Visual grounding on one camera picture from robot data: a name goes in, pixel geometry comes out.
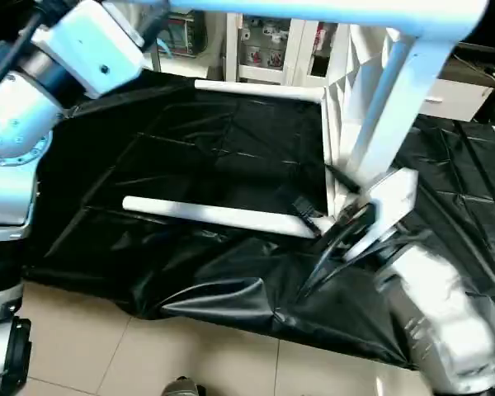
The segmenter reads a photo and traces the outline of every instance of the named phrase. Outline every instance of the cabinet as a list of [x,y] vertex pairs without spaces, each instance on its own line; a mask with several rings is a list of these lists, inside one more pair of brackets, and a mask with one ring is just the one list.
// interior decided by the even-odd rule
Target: cabinet
[[304,21],[227,15],[225,80],[292,85]]

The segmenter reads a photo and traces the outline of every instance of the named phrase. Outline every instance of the black brush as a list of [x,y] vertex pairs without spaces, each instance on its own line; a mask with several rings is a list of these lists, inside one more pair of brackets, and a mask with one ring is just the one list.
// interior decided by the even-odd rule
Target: black brush
[[306,196],[288,183],[279,188],[277,197],[286,205],[290,215],[301,219],[304,225],[313,232],[315,238],[321,236],[321,230],[312,218],[321,217],[322,214],[315,209],[314,204]]

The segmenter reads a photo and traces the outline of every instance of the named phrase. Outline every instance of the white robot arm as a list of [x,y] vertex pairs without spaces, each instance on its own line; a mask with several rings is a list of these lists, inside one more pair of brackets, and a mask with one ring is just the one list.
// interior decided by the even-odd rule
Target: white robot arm
[[[437,9],[449,7],[447,2],[417,3],[425,4],[423,12],[420,10],[418,14],[413,2],[402,0],[175,0],[175,5],[180,7],[211,11],[314,20],[330,15],[334,21],[340,17],[348,23],[398,28],[415,36],[425,35],[429,40],[447,41],[448,45],[441,49],[443,53],[437,55],[435,66],[439,68],[455,41],[474,27],[485,1],[468,0],[449,24],[438,23],[435,18]],[[143,50],[161,30],[168,3],[157,4],[154,10],[135,30],[110,3],[82,0],[50,28],[39,27],[40,18],[32,20],[24,30],[33,44],[31,53],[18,63],[15,71],[0,68],[0,386],[3,394],[12,394],[26,380],[31,344],[29,321],[14,316],[21,305],[20,269],[4,266],[2,252],[4,246],[29,234],[37,195],[35,171],[51,145],[52,128],[62,119],[63,87],[70,83],[81,87],[89,97],[97,98],[138,77],[144,64]],[[11,68],[17,59],[10,57],[7,62]],[[390,151],[395,153],[398,147]],[[370,156],[361,153],[360,158],[366,163]],[[363,169],[356,170],[359,180]],[[366,200],[381,201],[373,196]],[[371,227],[373,234],[365,236],[364,242],[361,240],[350,250],[353,256],[346,259],[352,260],[385,238],[397,221]],[[422,276],[431,271],[433,277]],[[384,292],[408,335],[413,359],[436,392],[473,394],[495,386],[493,336],[471,307],[451,264],[408,244],[389,257],[388,265],[378,274],[378,290]],[[473,340],[471,346],[456,336],[467,330]]]

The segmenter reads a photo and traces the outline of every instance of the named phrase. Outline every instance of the white cabinet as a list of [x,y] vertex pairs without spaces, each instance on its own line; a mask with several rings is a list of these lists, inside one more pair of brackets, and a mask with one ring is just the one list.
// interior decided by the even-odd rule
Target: white cabinet
[[299,19],[228,14],[225,80],[292,85],[303,29]]
[[493,88],[449,80],[436,80],[420,112],[428,116],[471,121]]

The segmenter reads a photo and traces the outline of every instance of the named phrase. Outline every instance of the black tarp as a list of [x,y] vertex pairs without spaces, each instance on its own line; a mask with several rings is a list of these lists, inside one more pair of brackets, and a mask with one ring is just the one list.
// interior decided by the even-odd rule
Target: black tarp
[[[414,368],[373,287],[375,262],[298,298],[316,259],[308,241],[121,209],[134,195],[287,213],[276,191],[299,173],[324,211],[322,158],[314,104],[198,92],[190,79],[145,73],[55,129],[26,278],[140,318],[187,316]],[[420,172],[405,226],[433,232],[426,244],[459,269],[495,332],[494,131],[420,116],[396,166]],[[328,267],[340,265],[335,256]]]

